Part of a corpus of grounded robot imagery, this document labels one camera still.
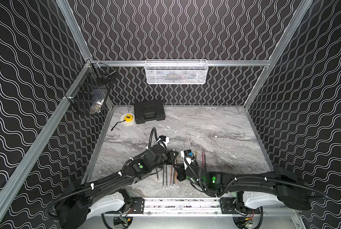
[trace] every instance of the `round white base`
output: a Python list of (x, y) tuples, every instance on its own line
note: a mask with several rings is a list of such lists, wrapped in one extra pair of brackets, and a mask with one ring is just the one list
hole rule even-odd
[(127, 122), (127, 121), (121, 122), (122, 125), (124, 125), (124, 126), (132, 125), (132, 123), (135, 122), (135, 115), (133, 113), (125, 113), (119, 118), (119, 120), (123, 121), (125, 119), (126, 115), (128, 115), (128, 114), (132, 115), (132, 120), (130, 122)]

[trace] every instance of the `marble tabletop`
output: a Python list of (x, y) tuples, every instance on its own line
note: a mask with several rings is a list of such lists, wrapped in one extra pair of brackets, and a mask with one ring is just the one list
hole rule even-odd
[[(242, 107), (164, 107), (166, 119), (144, 124), (124, 126), (121, 115), (133, 113), (133, 106), (115, 107), (103, 146), (90, 180), (97, 180), (117, 172), (130, 157), (145, 150), (150, 131), (170, 138), (168, 149), (197, 151), (202, 164), (201, 151), (206, 154), (208, 171), (234, 174), (253, 174), (269, 171), (269, 167), (256, 140), (252, 127)], [(168, 183), (170, 182), (168, 166)], [(126, 189), (132, 196), (148, 197), (199, 197), (206, 196), (195, 190), (187, 181), (174, 187), (162, 188), (162, 172), (150, 176)]]

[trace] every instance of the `cable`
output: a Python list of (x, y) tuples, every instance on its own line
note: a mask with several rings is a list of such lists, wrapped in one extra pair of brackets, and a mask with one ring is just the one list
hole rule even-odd
[(263, 208), (262, 208), (262, 206), (260, 206), (260, 212), (261, 212), (261, 214), (260, 214), (261, 215), (260, 222), (257, 224), (257, 226), (254, 229), (259, 229), (259, 227), (262, 224), (262, 220), (263, 220)]
[(151, 176), (151, 175), (155, 175), (155, 174), (158, 174), (160, 171), (162, 171), (163, 170), (163, 168), (161, 168), (159, 171), (157, 171), (157, 172), (154, 172), (154, 173), (151, 173), (149, 176)]
[(114, 124), (114, 126), (112, 127), (111, 131), (113, 131), (113, 129), (114, 129), (116, 126), (117, 126), (117, 124), (118, 124), (118, 123), (120, 123), (120, 122), (124, 122), (124, 121), (126, 121), (126, 120), (123, 120), (123, 121), (116, 122), (116, 124)]
[(156, 134), (156, 128), (155, 128), (155, 127), (153, 127), (153, 128), (151, 129), (151, 132), (150, 132), (149, 146), (148, 146), (149, 149), (150, 149), (150, 147), (151, 147), (151, 140), (152, 140), (152, 135), (153, 135), (153, 133), (154, 133), (154, 135), (155, 135), (155, 139), (158, 139), (158, 136), (157, 136), (157, 134)]
[[(202, 191), (210, 196), (210, 197), (214, 197), (215, 195), (212, 195), (212, 194), (209, 194), (207, 193), (204, 188), (203, 188), (203, 184), (201, 182), (201, 179), (199, 176), (197, 176), (197, 174), (195, 173), (195, 171), (189, 166), (189, 163), (187, 162), (186, 158), (188, 158), (190, 156), (186, 156), (184, 157), (184, 162), (186, 163), (186, 165), (188, 166), (188, 168), (191, 170), (191, 172), (193, 173), (193, 175), (195, 176), (196, 180), (198, 180), (200, 182), (200, 188), (202, 189)], [(283, 180), (280, 180), (280, 179), (275, 179), (275, 178), (270, 178), (270, 177), (263, 177), (263, 176), (259, 176), (259, 175), (241, 175), (241, 176), (238, 176), (238, 177), (235, 177), (233, 180), (231, 180), (226, 186), (225, 188), (219, 193), (217, 194), (216, 196), (217, 197), (221, 197), (222, 195), (225, 194), (225, 192), (228, 190), (229, 186), (239, 180), (239, 179), (251, 179), (251, 178), (257, 178), (257, 179), (262, 179), (262, 180), (266, 180), (266, 181), (274, 181), (276, 183), (280, 183), (280, 184), (286, 184), (286, 185), (291, 185), (291, 186), (296, 186), (296, 187), (299, 187), (299, 188), (302, 188), (302, 189), (307, 189), (307, 190), (310, 190), (310, 191), (313, 191), (313, 192), (316, 192), (316, 193), (319, 193), (321, 195), (324, 196), (325, 199), (328, 199), (328, 195), (324, 192), (321, 192), (319, 190), (315, 190), (311, 187), (307, 187), (307, 186), (304, 186), (304, 185), (300, 185), (300, 184), (297, 184), (297, 183), (293, 183), (293, 182), (290, 182), (290, 181), (283, 181)]]
[(106, 220), (104, 219), (104, 213), (102, 214), (102, 220), (103, 220), (104, 226), (105, 226), (107, 229), (113, 229), (113, 228), (111, 228), (111, 227), (107, 224)]
[[(155, 128), (155, 127), (151, 130), (151, 135), (150, 135), (150, 139), (149, 139), (149, 144), (151, 144), (151, 137), (152, 137), (152, 133), (153, 133), (153, 132), (155, 132), (155, 136), (156, 136), (156, 128)], [(146, 154), (147, 152), (148, 152), (148, 150), (145, 150), (144, 152), (142, 152), (142, 153), (136, 155), (133, 159), (137, 159), (137, 158), (143, 156), (144, 154)], [(130, 163), (131, 161), (132, 161), (132, 159), (129, 159), (129, 160), (127, 160), (127, 161), (124, 163), (124, 165), (122, 166), (122, 169), (121, 169), (121, 173), (124, 173), (127, 164)], [(56, 216), (56, 215), (51, 214), (51, 213), (48, 212), (49, 209), (50, 209), (54, 204), (60, 202), (61, 200), (64, 200), (64, 199), (67, 199), (67, 198), (69, 198), (69, 197), (72, 197), (72, 196), (78, 195), (78, 194), (80, 194), (80, 193), (83, 193), (83, 192), (85, 192), (85, 191), (92, 190), (93, 188), (97, 188), (97, 187), (99, 187), (99, 186), (102, 186), (102, 185), (111, 183), (111, 182), (117, 180), (119, 177), (121, 177), (121, 175), (118, 174), (117, 176), (115, 176), (114, 178), (112, 178), (112, 179), (110, 179), (110, 180), (108, 180), (108, 181), (104, 181), (104, 182), (102, 182), (102, 183), (94, 184), (93, 187), (87, 187), (87, 188), (85, 188), (85, 189), (80, 189), (80, 190), (74, 191), (74, 192), (72, 192), (72, 193), (70, 193), (70, 194), (66, 194), (66, 195), (64, 195), (64, 196), (60, 196), (58, 199), (52, 201), (52, 202), (44, 209), (44, 214), (45, 214), (45, 216), (47, 216), (47, 217), (49, 217), (49, 218), (52, 218), (52, 219), (58, 219), (58, 216)]]

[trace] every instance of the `black wall panel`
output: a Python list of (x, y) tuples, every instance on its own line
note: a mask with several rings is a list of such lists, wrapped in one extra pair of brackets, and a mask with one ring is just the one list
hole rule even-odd
[(0, 191), (83, 64), (55, 1), (0, 1)]
[[(147, 84), (143, 67), (122, 67), (111, 86), (113, 104), (162, 99), (166, 105), (244, 105), (263, 67), (209, 67), (206, 83)], [(108, 68), (98, 69), (106, 73)]]
[(300, 0), (69, 0), (96, 60), (265, 60)]
[(66, 187), (81, 180), (99, 138), (108, 109), (99, 116), (78, 115), (70, 106), (18, 192), (0, 228), (56, 228), (44, 208)]
[(307, 228), (341, 228), (341, 1), (315, 0), (250, 108), (274, 165), (328, 193)]

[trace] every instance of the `tape measure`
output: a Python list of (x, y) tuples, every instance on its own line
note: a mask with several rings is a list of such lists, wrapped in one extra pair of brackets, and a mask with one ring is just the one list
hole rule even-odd
[(133, 113), (126, 113), (126, 114), (123, 114), (119, 120), (120, 121), (123, 121), (122, 124), (125, 125), (125, 126), (128, 126), (128, 125), (131, 125), (132, 123), (135, 122), (135, 119), (133, 118), (135, 115)]

